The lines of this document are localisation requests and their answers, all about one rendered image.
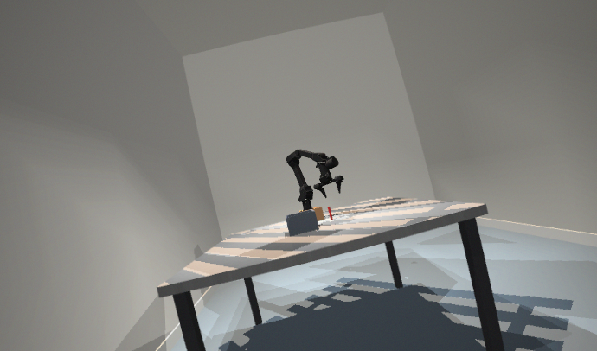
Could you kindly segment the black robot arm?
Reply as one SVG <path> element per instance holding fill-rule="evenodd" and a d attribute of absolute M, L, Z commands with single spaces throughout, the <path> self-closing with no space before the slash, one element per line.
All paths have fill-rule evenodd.
<path fill-rule="evenodd" d="M 298 184 L 300 186 L 300 196 L 298 198 L 299 202 L 303 203 L 303 208 L 305 210 L 312 209 L 311 207 L 311 200 L 313 198 L 313 190 L 311 186 L 306 184 L 305 178 L 302 174 L 302 171 L 299 167 L 299 159 L 302 157 L 308 157 L 313 161 L 317 162 L 316 168 L 319 168 L 320 173 L 333 169 L 338 166 L 338 160 L 334 157 L 328 157 L 325 153 L 314 153 L 307 150 L 295 150 L 292 154 L 287 156 L 286 161 L 290 167 L 292 167 L 293 172 L 298 180 Z M 324 162 L 324 163 L 319 163 Z M 324 173 L 324 175 L 320 175 L 319 181 L 321 183 L 327 182 L 330 180 L 330 173 Z M 307 199 L 307 200 L 305 200 Z"/>

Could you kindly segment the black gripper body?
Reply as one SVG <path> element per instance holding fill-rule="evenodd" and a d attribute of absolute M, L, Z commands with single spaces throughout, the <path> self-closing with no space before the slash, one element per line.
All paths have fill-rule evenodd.
<path fill-rule="evenodd" d="M 321 173 L 322 176 L 324 176 L 324 173 L 330 173 L 329 170 L 326 170 L 324 172 Z M 331 173 L 330 173 L 331 174 Z M 338 182 L 338 181 L 342 181 L 344 180 L 342 175 L 336 176 L 335 179 L 332 179 L 332 177 L 330 177 L 330 180 L 324 183 L 318 183 L 314 185 L 314 189 L 318 189 L 318 188 L 322 188 L 324 185 L 330 184 L 332 182 Z M 330 182 L 331 181 L 331 182 Z"/>

